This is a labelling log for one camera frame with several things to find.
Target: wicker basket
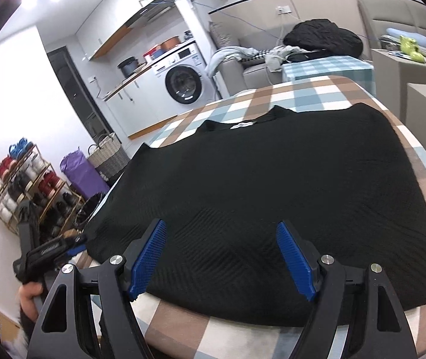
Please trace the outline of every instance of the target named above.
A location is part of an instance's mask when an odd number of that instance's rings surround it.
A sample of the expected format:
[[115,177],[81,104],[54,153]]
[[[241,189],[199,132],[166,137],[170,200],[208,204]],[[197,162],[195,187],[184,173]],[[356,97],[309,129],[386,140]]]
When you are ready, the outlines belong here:
[[98,145],[88,147],[88,161],[100,173],[108,185],[112,186],[123,172],[130,158],[121,147],[120,140],[114,133],[107,135]]

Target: doorway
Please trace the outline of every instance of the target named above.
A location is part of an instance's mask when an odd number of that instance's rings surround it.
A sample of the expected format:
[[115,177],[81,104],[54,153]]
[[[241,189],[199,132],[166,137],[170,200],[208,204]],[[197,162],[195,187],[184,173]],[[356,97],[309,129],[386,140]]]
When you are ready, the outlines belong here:
[[88,91],[66,47],[47,53],[66,97],[95,143],[113,132]]

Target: electrical outlet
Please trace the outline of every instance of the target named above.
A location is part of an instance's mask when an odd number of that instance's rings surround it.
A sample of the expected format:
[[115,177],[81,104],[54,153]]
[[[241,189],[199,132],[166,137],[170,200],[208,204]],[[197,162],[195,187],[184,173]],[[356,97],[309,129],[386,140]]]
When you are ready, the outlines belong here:
[[285,13],[291,13],[291,8],[289,5],[285,5],[284,7],[276,7],[276,13],[279,15],[284,15]]

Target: black knit garment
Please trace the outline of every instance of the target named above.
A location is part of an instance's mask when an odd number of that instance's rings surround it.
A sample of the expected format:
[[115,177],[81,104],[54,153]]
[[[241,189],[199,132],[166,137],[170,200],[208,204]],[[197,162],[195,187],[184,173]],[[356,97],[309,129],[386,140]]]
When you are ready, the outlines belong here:
[[426,304],[425,199],[381,112],[275,106],[231,126],[205,121],[174,144],[142,145],[85,228],[90,256],[121,254],[161,218],[167,243],[149,293],[214,317],[303,326],[311,305],[275,238],[289,219],[320,254],[379,263],[404,309]]

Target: range hood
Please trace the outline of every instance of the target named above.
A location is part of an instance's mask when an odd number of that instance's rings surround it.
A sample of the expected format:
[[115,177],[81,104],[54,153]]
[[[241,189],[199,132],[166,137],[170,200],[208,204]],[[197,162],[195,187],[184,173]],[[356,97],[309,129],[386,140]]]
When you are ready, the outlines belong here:
[[143,9],[140,9],[135,13],[128,21],[125,23],[125,26],[128,28],[141,27],[154,21],[157,17],[164,14],[171,8],[175,6],[173,0],[153,0]]

